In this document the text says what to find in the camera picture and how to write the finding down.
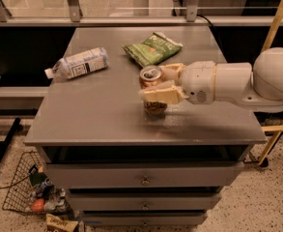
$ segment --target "drawer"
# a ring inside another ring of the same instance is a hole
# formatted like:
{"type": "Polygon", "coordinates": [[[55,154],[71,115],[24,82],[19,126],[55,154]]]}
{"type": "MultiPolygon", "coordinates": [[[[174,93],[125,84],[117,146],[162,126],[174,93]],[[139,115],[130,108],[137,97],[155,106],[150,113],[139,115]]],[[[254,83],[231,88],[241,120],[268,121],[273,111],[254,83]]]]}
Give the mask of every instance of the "drawer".
{"type": "Polygon", "coordinates": [[[83,222],[91,226],[156,226],[156,225],[198,225],[203,223],[207,215],[176,214],[85,214],[83,222]]]}
{"type": "Polygon", "coordinates": [[[46,175],[58,188],[219,187],[232,184],[243,162],[156,164],[48,164],[46,175]]]}
{"type": "Polygon", "coordinates": [[[248,145],[44,146],[40,154],[52,164],[236,161],[248,145]]]}
{"type": "Polygon", "coordinates": [[[208,210],[220,198],[219,193],[67,194],[76,211],[208,210]]]}

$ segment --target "speckled floor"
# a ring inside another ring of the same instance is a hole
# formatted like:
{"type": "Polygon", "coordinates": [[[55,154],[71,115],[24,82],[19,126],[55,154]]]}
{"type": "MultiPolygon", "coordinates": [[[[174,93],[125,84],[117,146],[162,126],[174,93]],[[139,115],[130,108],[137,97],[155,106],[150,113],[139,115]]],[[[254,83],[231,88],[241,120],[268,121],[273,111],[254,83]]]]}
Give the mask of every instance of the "speckled floor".
{"type": "MultiPolygon", "coordinates": [[[[13,120],[0,120],[0,137],[3,138],[13,120]]],[[[24,126],[13,138],[8,152],[0,165],[0,187],[8,186],[23,152],[35,150],[26,147],[23,139],[31,125],[31,119],[22,119],[24,126]]],[[[263,145],[252,150],[259,156],[263,145]]],[[[268,157],[269,167],[260,168],[249,163],[229,187],[225,187],[222,199],[208,211],[208,218],[198,227],[87,227],[96,232],[235,232],[235,231],[282,231],[283,232],[283,136],[268,157]]],[[[15,212],[3,211],[2,206],[8,190],[0,189],[0,231],[43,232],[45,217],[25,217],[15,212]]]]}
{"type": "MultiPolygon", "coordinates": [[[[70,17],[67,0],[3,0],[15,18],[70,17]]],[[[133,0],[79,0],[84,17],[132,16],[133,0]]],[[[173,0],[149,0],[149,16],[171,16],[173,0]]]]}

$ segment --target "wooden pole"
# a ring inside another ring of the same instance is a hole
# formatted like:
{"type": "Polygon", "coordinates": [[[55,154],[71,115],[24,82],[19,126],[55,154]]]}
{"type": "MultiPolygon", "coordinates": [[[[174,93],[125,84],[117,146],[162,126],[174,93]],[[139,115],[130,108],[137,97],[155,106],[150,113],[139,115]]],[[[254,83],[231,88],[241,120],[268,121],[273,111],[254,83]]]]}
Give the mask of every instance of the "wooden pole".
{"type": "Polygon", "coordinates": [[[283,131],[283,125],[261,127],[262,131],[283,131]]]}
{"type": "MultiPolygon", "coordinates": [[[[283,0],[281,0],[280,3],[279,3],[279,7],[276,11],[272,25],[269,28],[269,32],[268,32],[266,41],[264,43],[264,46],[263,46],[261,52],[263,52],[263,51],[265,51],[265,50],[267,50],[271,47],[282,18],[283,18],[283,0]]],[[[272,138],[269,140],[265,150],[263,151],[263,153],[259,157],[258,165],[261,165],[263,163],[264,159],[267,157],[269,151],[275,145],[276,141],[278,140],[278,138],[279,138],[279,136],[282,132],[283,132],[283,130],[277,131],[272,136],[272,138]]]]}

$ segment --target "yellow pole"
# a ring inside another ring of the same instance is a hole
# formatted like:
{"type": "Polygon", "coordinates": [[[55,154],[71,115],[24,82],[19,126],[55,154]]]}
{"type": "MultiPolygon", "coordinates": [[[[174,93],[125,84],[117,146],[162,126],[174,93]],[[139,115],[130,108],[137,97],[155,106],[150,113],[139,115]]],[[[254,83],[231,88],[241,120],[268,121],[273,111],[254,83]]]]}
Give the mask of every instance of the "yellow pole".
{"type": "MultiPolygon", "coordinates": [[[[264,43],[264,46],[263,46],[261,52],[263,52],[263,51],[265,51],[265,50],[267,50],[271,47],[273,40],[275,38],[276,32],[279,28],[280,22],[282,21],[282,18],[283,18],[283,0],[280,0],[278,9],[277,9],[275,17],[274,17],[274,20],[272,22],[272,25],[269,28],[269,32],[268,32],[267,38],[265,40],[265,43],[264,43]]],[[[258,165],[261,165],[263,163],[264,159],[267,157],[269,151],[274,146],[274,144],[278,140],[281,133],[282,133],[282,130],[277,131],[272,136],[272,138],[269,140],[265,150],[263,151],[263,153],[259,157],[258,165]]]]}

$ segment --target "glass window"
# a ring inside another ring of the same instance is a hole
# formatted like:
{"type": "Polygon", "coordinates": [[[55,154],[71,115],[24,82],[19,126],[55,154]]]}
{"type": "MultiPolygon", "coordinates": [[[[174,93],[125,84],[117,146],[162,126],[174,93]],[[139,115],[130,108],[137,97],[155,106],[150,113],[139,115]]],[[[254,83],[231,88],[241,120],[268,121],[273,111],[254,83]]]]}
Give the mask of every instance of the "glass window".
{"type": "Polygon", "coordinates": [[[171,16],[173,0],[79,0],[84,17],[171,16]]]}
{"type": "Polygon", "coordinates": [[[2,0],[13,17],[69,17],[67,0],[2,0]]]}

